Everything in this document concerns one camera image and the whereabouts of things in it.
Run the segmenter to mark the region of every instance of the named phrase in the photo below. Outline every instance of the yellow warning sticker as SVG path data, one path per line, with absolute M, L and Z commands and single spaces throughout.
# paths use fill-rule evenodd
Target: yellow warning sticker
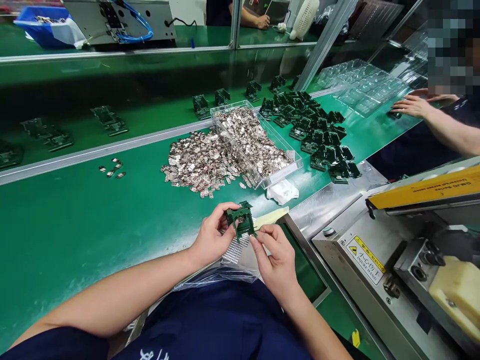
M 371 282 L 378 285 L 386 272 L 380 260 L 370 251 L 369 247 L 358 235 L 355 235 L 346 247 Z

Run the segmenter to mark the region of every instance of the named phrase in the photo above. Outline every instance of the navy blue sleeve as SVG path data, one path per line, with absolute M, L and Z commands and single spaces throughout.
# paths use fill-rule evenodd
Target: navy blue sleeve
M 39 333 L 11 348 L 0 360 L 106 360 L 109 342 L 74 327 Z

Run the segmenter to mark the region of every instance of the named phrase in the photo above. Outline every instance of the blue hose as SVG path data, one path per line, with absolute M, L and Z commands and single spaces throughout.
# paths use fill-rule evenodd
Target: blue hose
M 152 30 L 152 27 L 149 25 L 149 23 L 140 15 L 139 12 L 137 12 L 133 7 L 131 7 L 126 1 L 123 1 L 123 5 L 125 9 L 131 11 L 132 13 L 135 14 L 135 19 L 143 25 L 145 29 L 148 30 L 148 34 L 145 36 L 140 36 L 140 37 L 132 37 L 128 35 L 123 35 L 120 33 L 117 33 L 116 35 L 118 36 L 118 39 L 122 44 L 137 44 L 137 43 L 144 43 L 145 41 L 150 40 L 154 36 L 154 31 Z

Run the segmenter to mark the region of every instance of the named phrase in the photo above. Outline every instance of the forearm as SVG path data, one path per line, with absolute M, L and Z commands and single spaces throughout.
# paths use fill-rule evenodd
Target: forearm
M 462 156 L 480 155 L 480 129 L 462 124 L 439 109 L 433 109 L 424 121 L 435 137 Z
M 183 250 L 117 272 L 48 313 L 13 345 L 57 327 L 74 327 L 105 338 L 114 335 L 201 267 Z
M 314 359 L 352 359 L 300 286 L 289 294 L 287 300 L 280 300 L 280 304 L 296 325 Z

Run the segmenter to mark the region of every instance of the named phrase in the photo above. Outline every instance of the worker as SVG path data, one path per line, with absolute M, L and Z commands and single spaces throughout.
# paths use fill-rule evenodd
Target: worker
M 114 273 L 62 303 L 0 359 L 106 360 L 108 338 L 227 251 L 236 232 L 224 211 L 239 207 L 219 204 L 190 248 Z M 264 225 L 249 240 L 264 283 L 225 280 L 170 293 L 114 359 L 351 359 L 302 291 L 282 229 Z
M 442 108 L 432 106 L 437 103 Z M 480 155 L 480 98 L 412 91 L 392 112 L 423 121 L 371 156 L 368 161 L 388 180 L 412 176 L 460 158 Z
M 207 0 L 206 25 L 232 26 L 233 13 L 232 0 Z M 240 25 L 246 28 L 266 30 L 270 25 L 270 17 L 268 15 L 256 16 L 242 6 Z

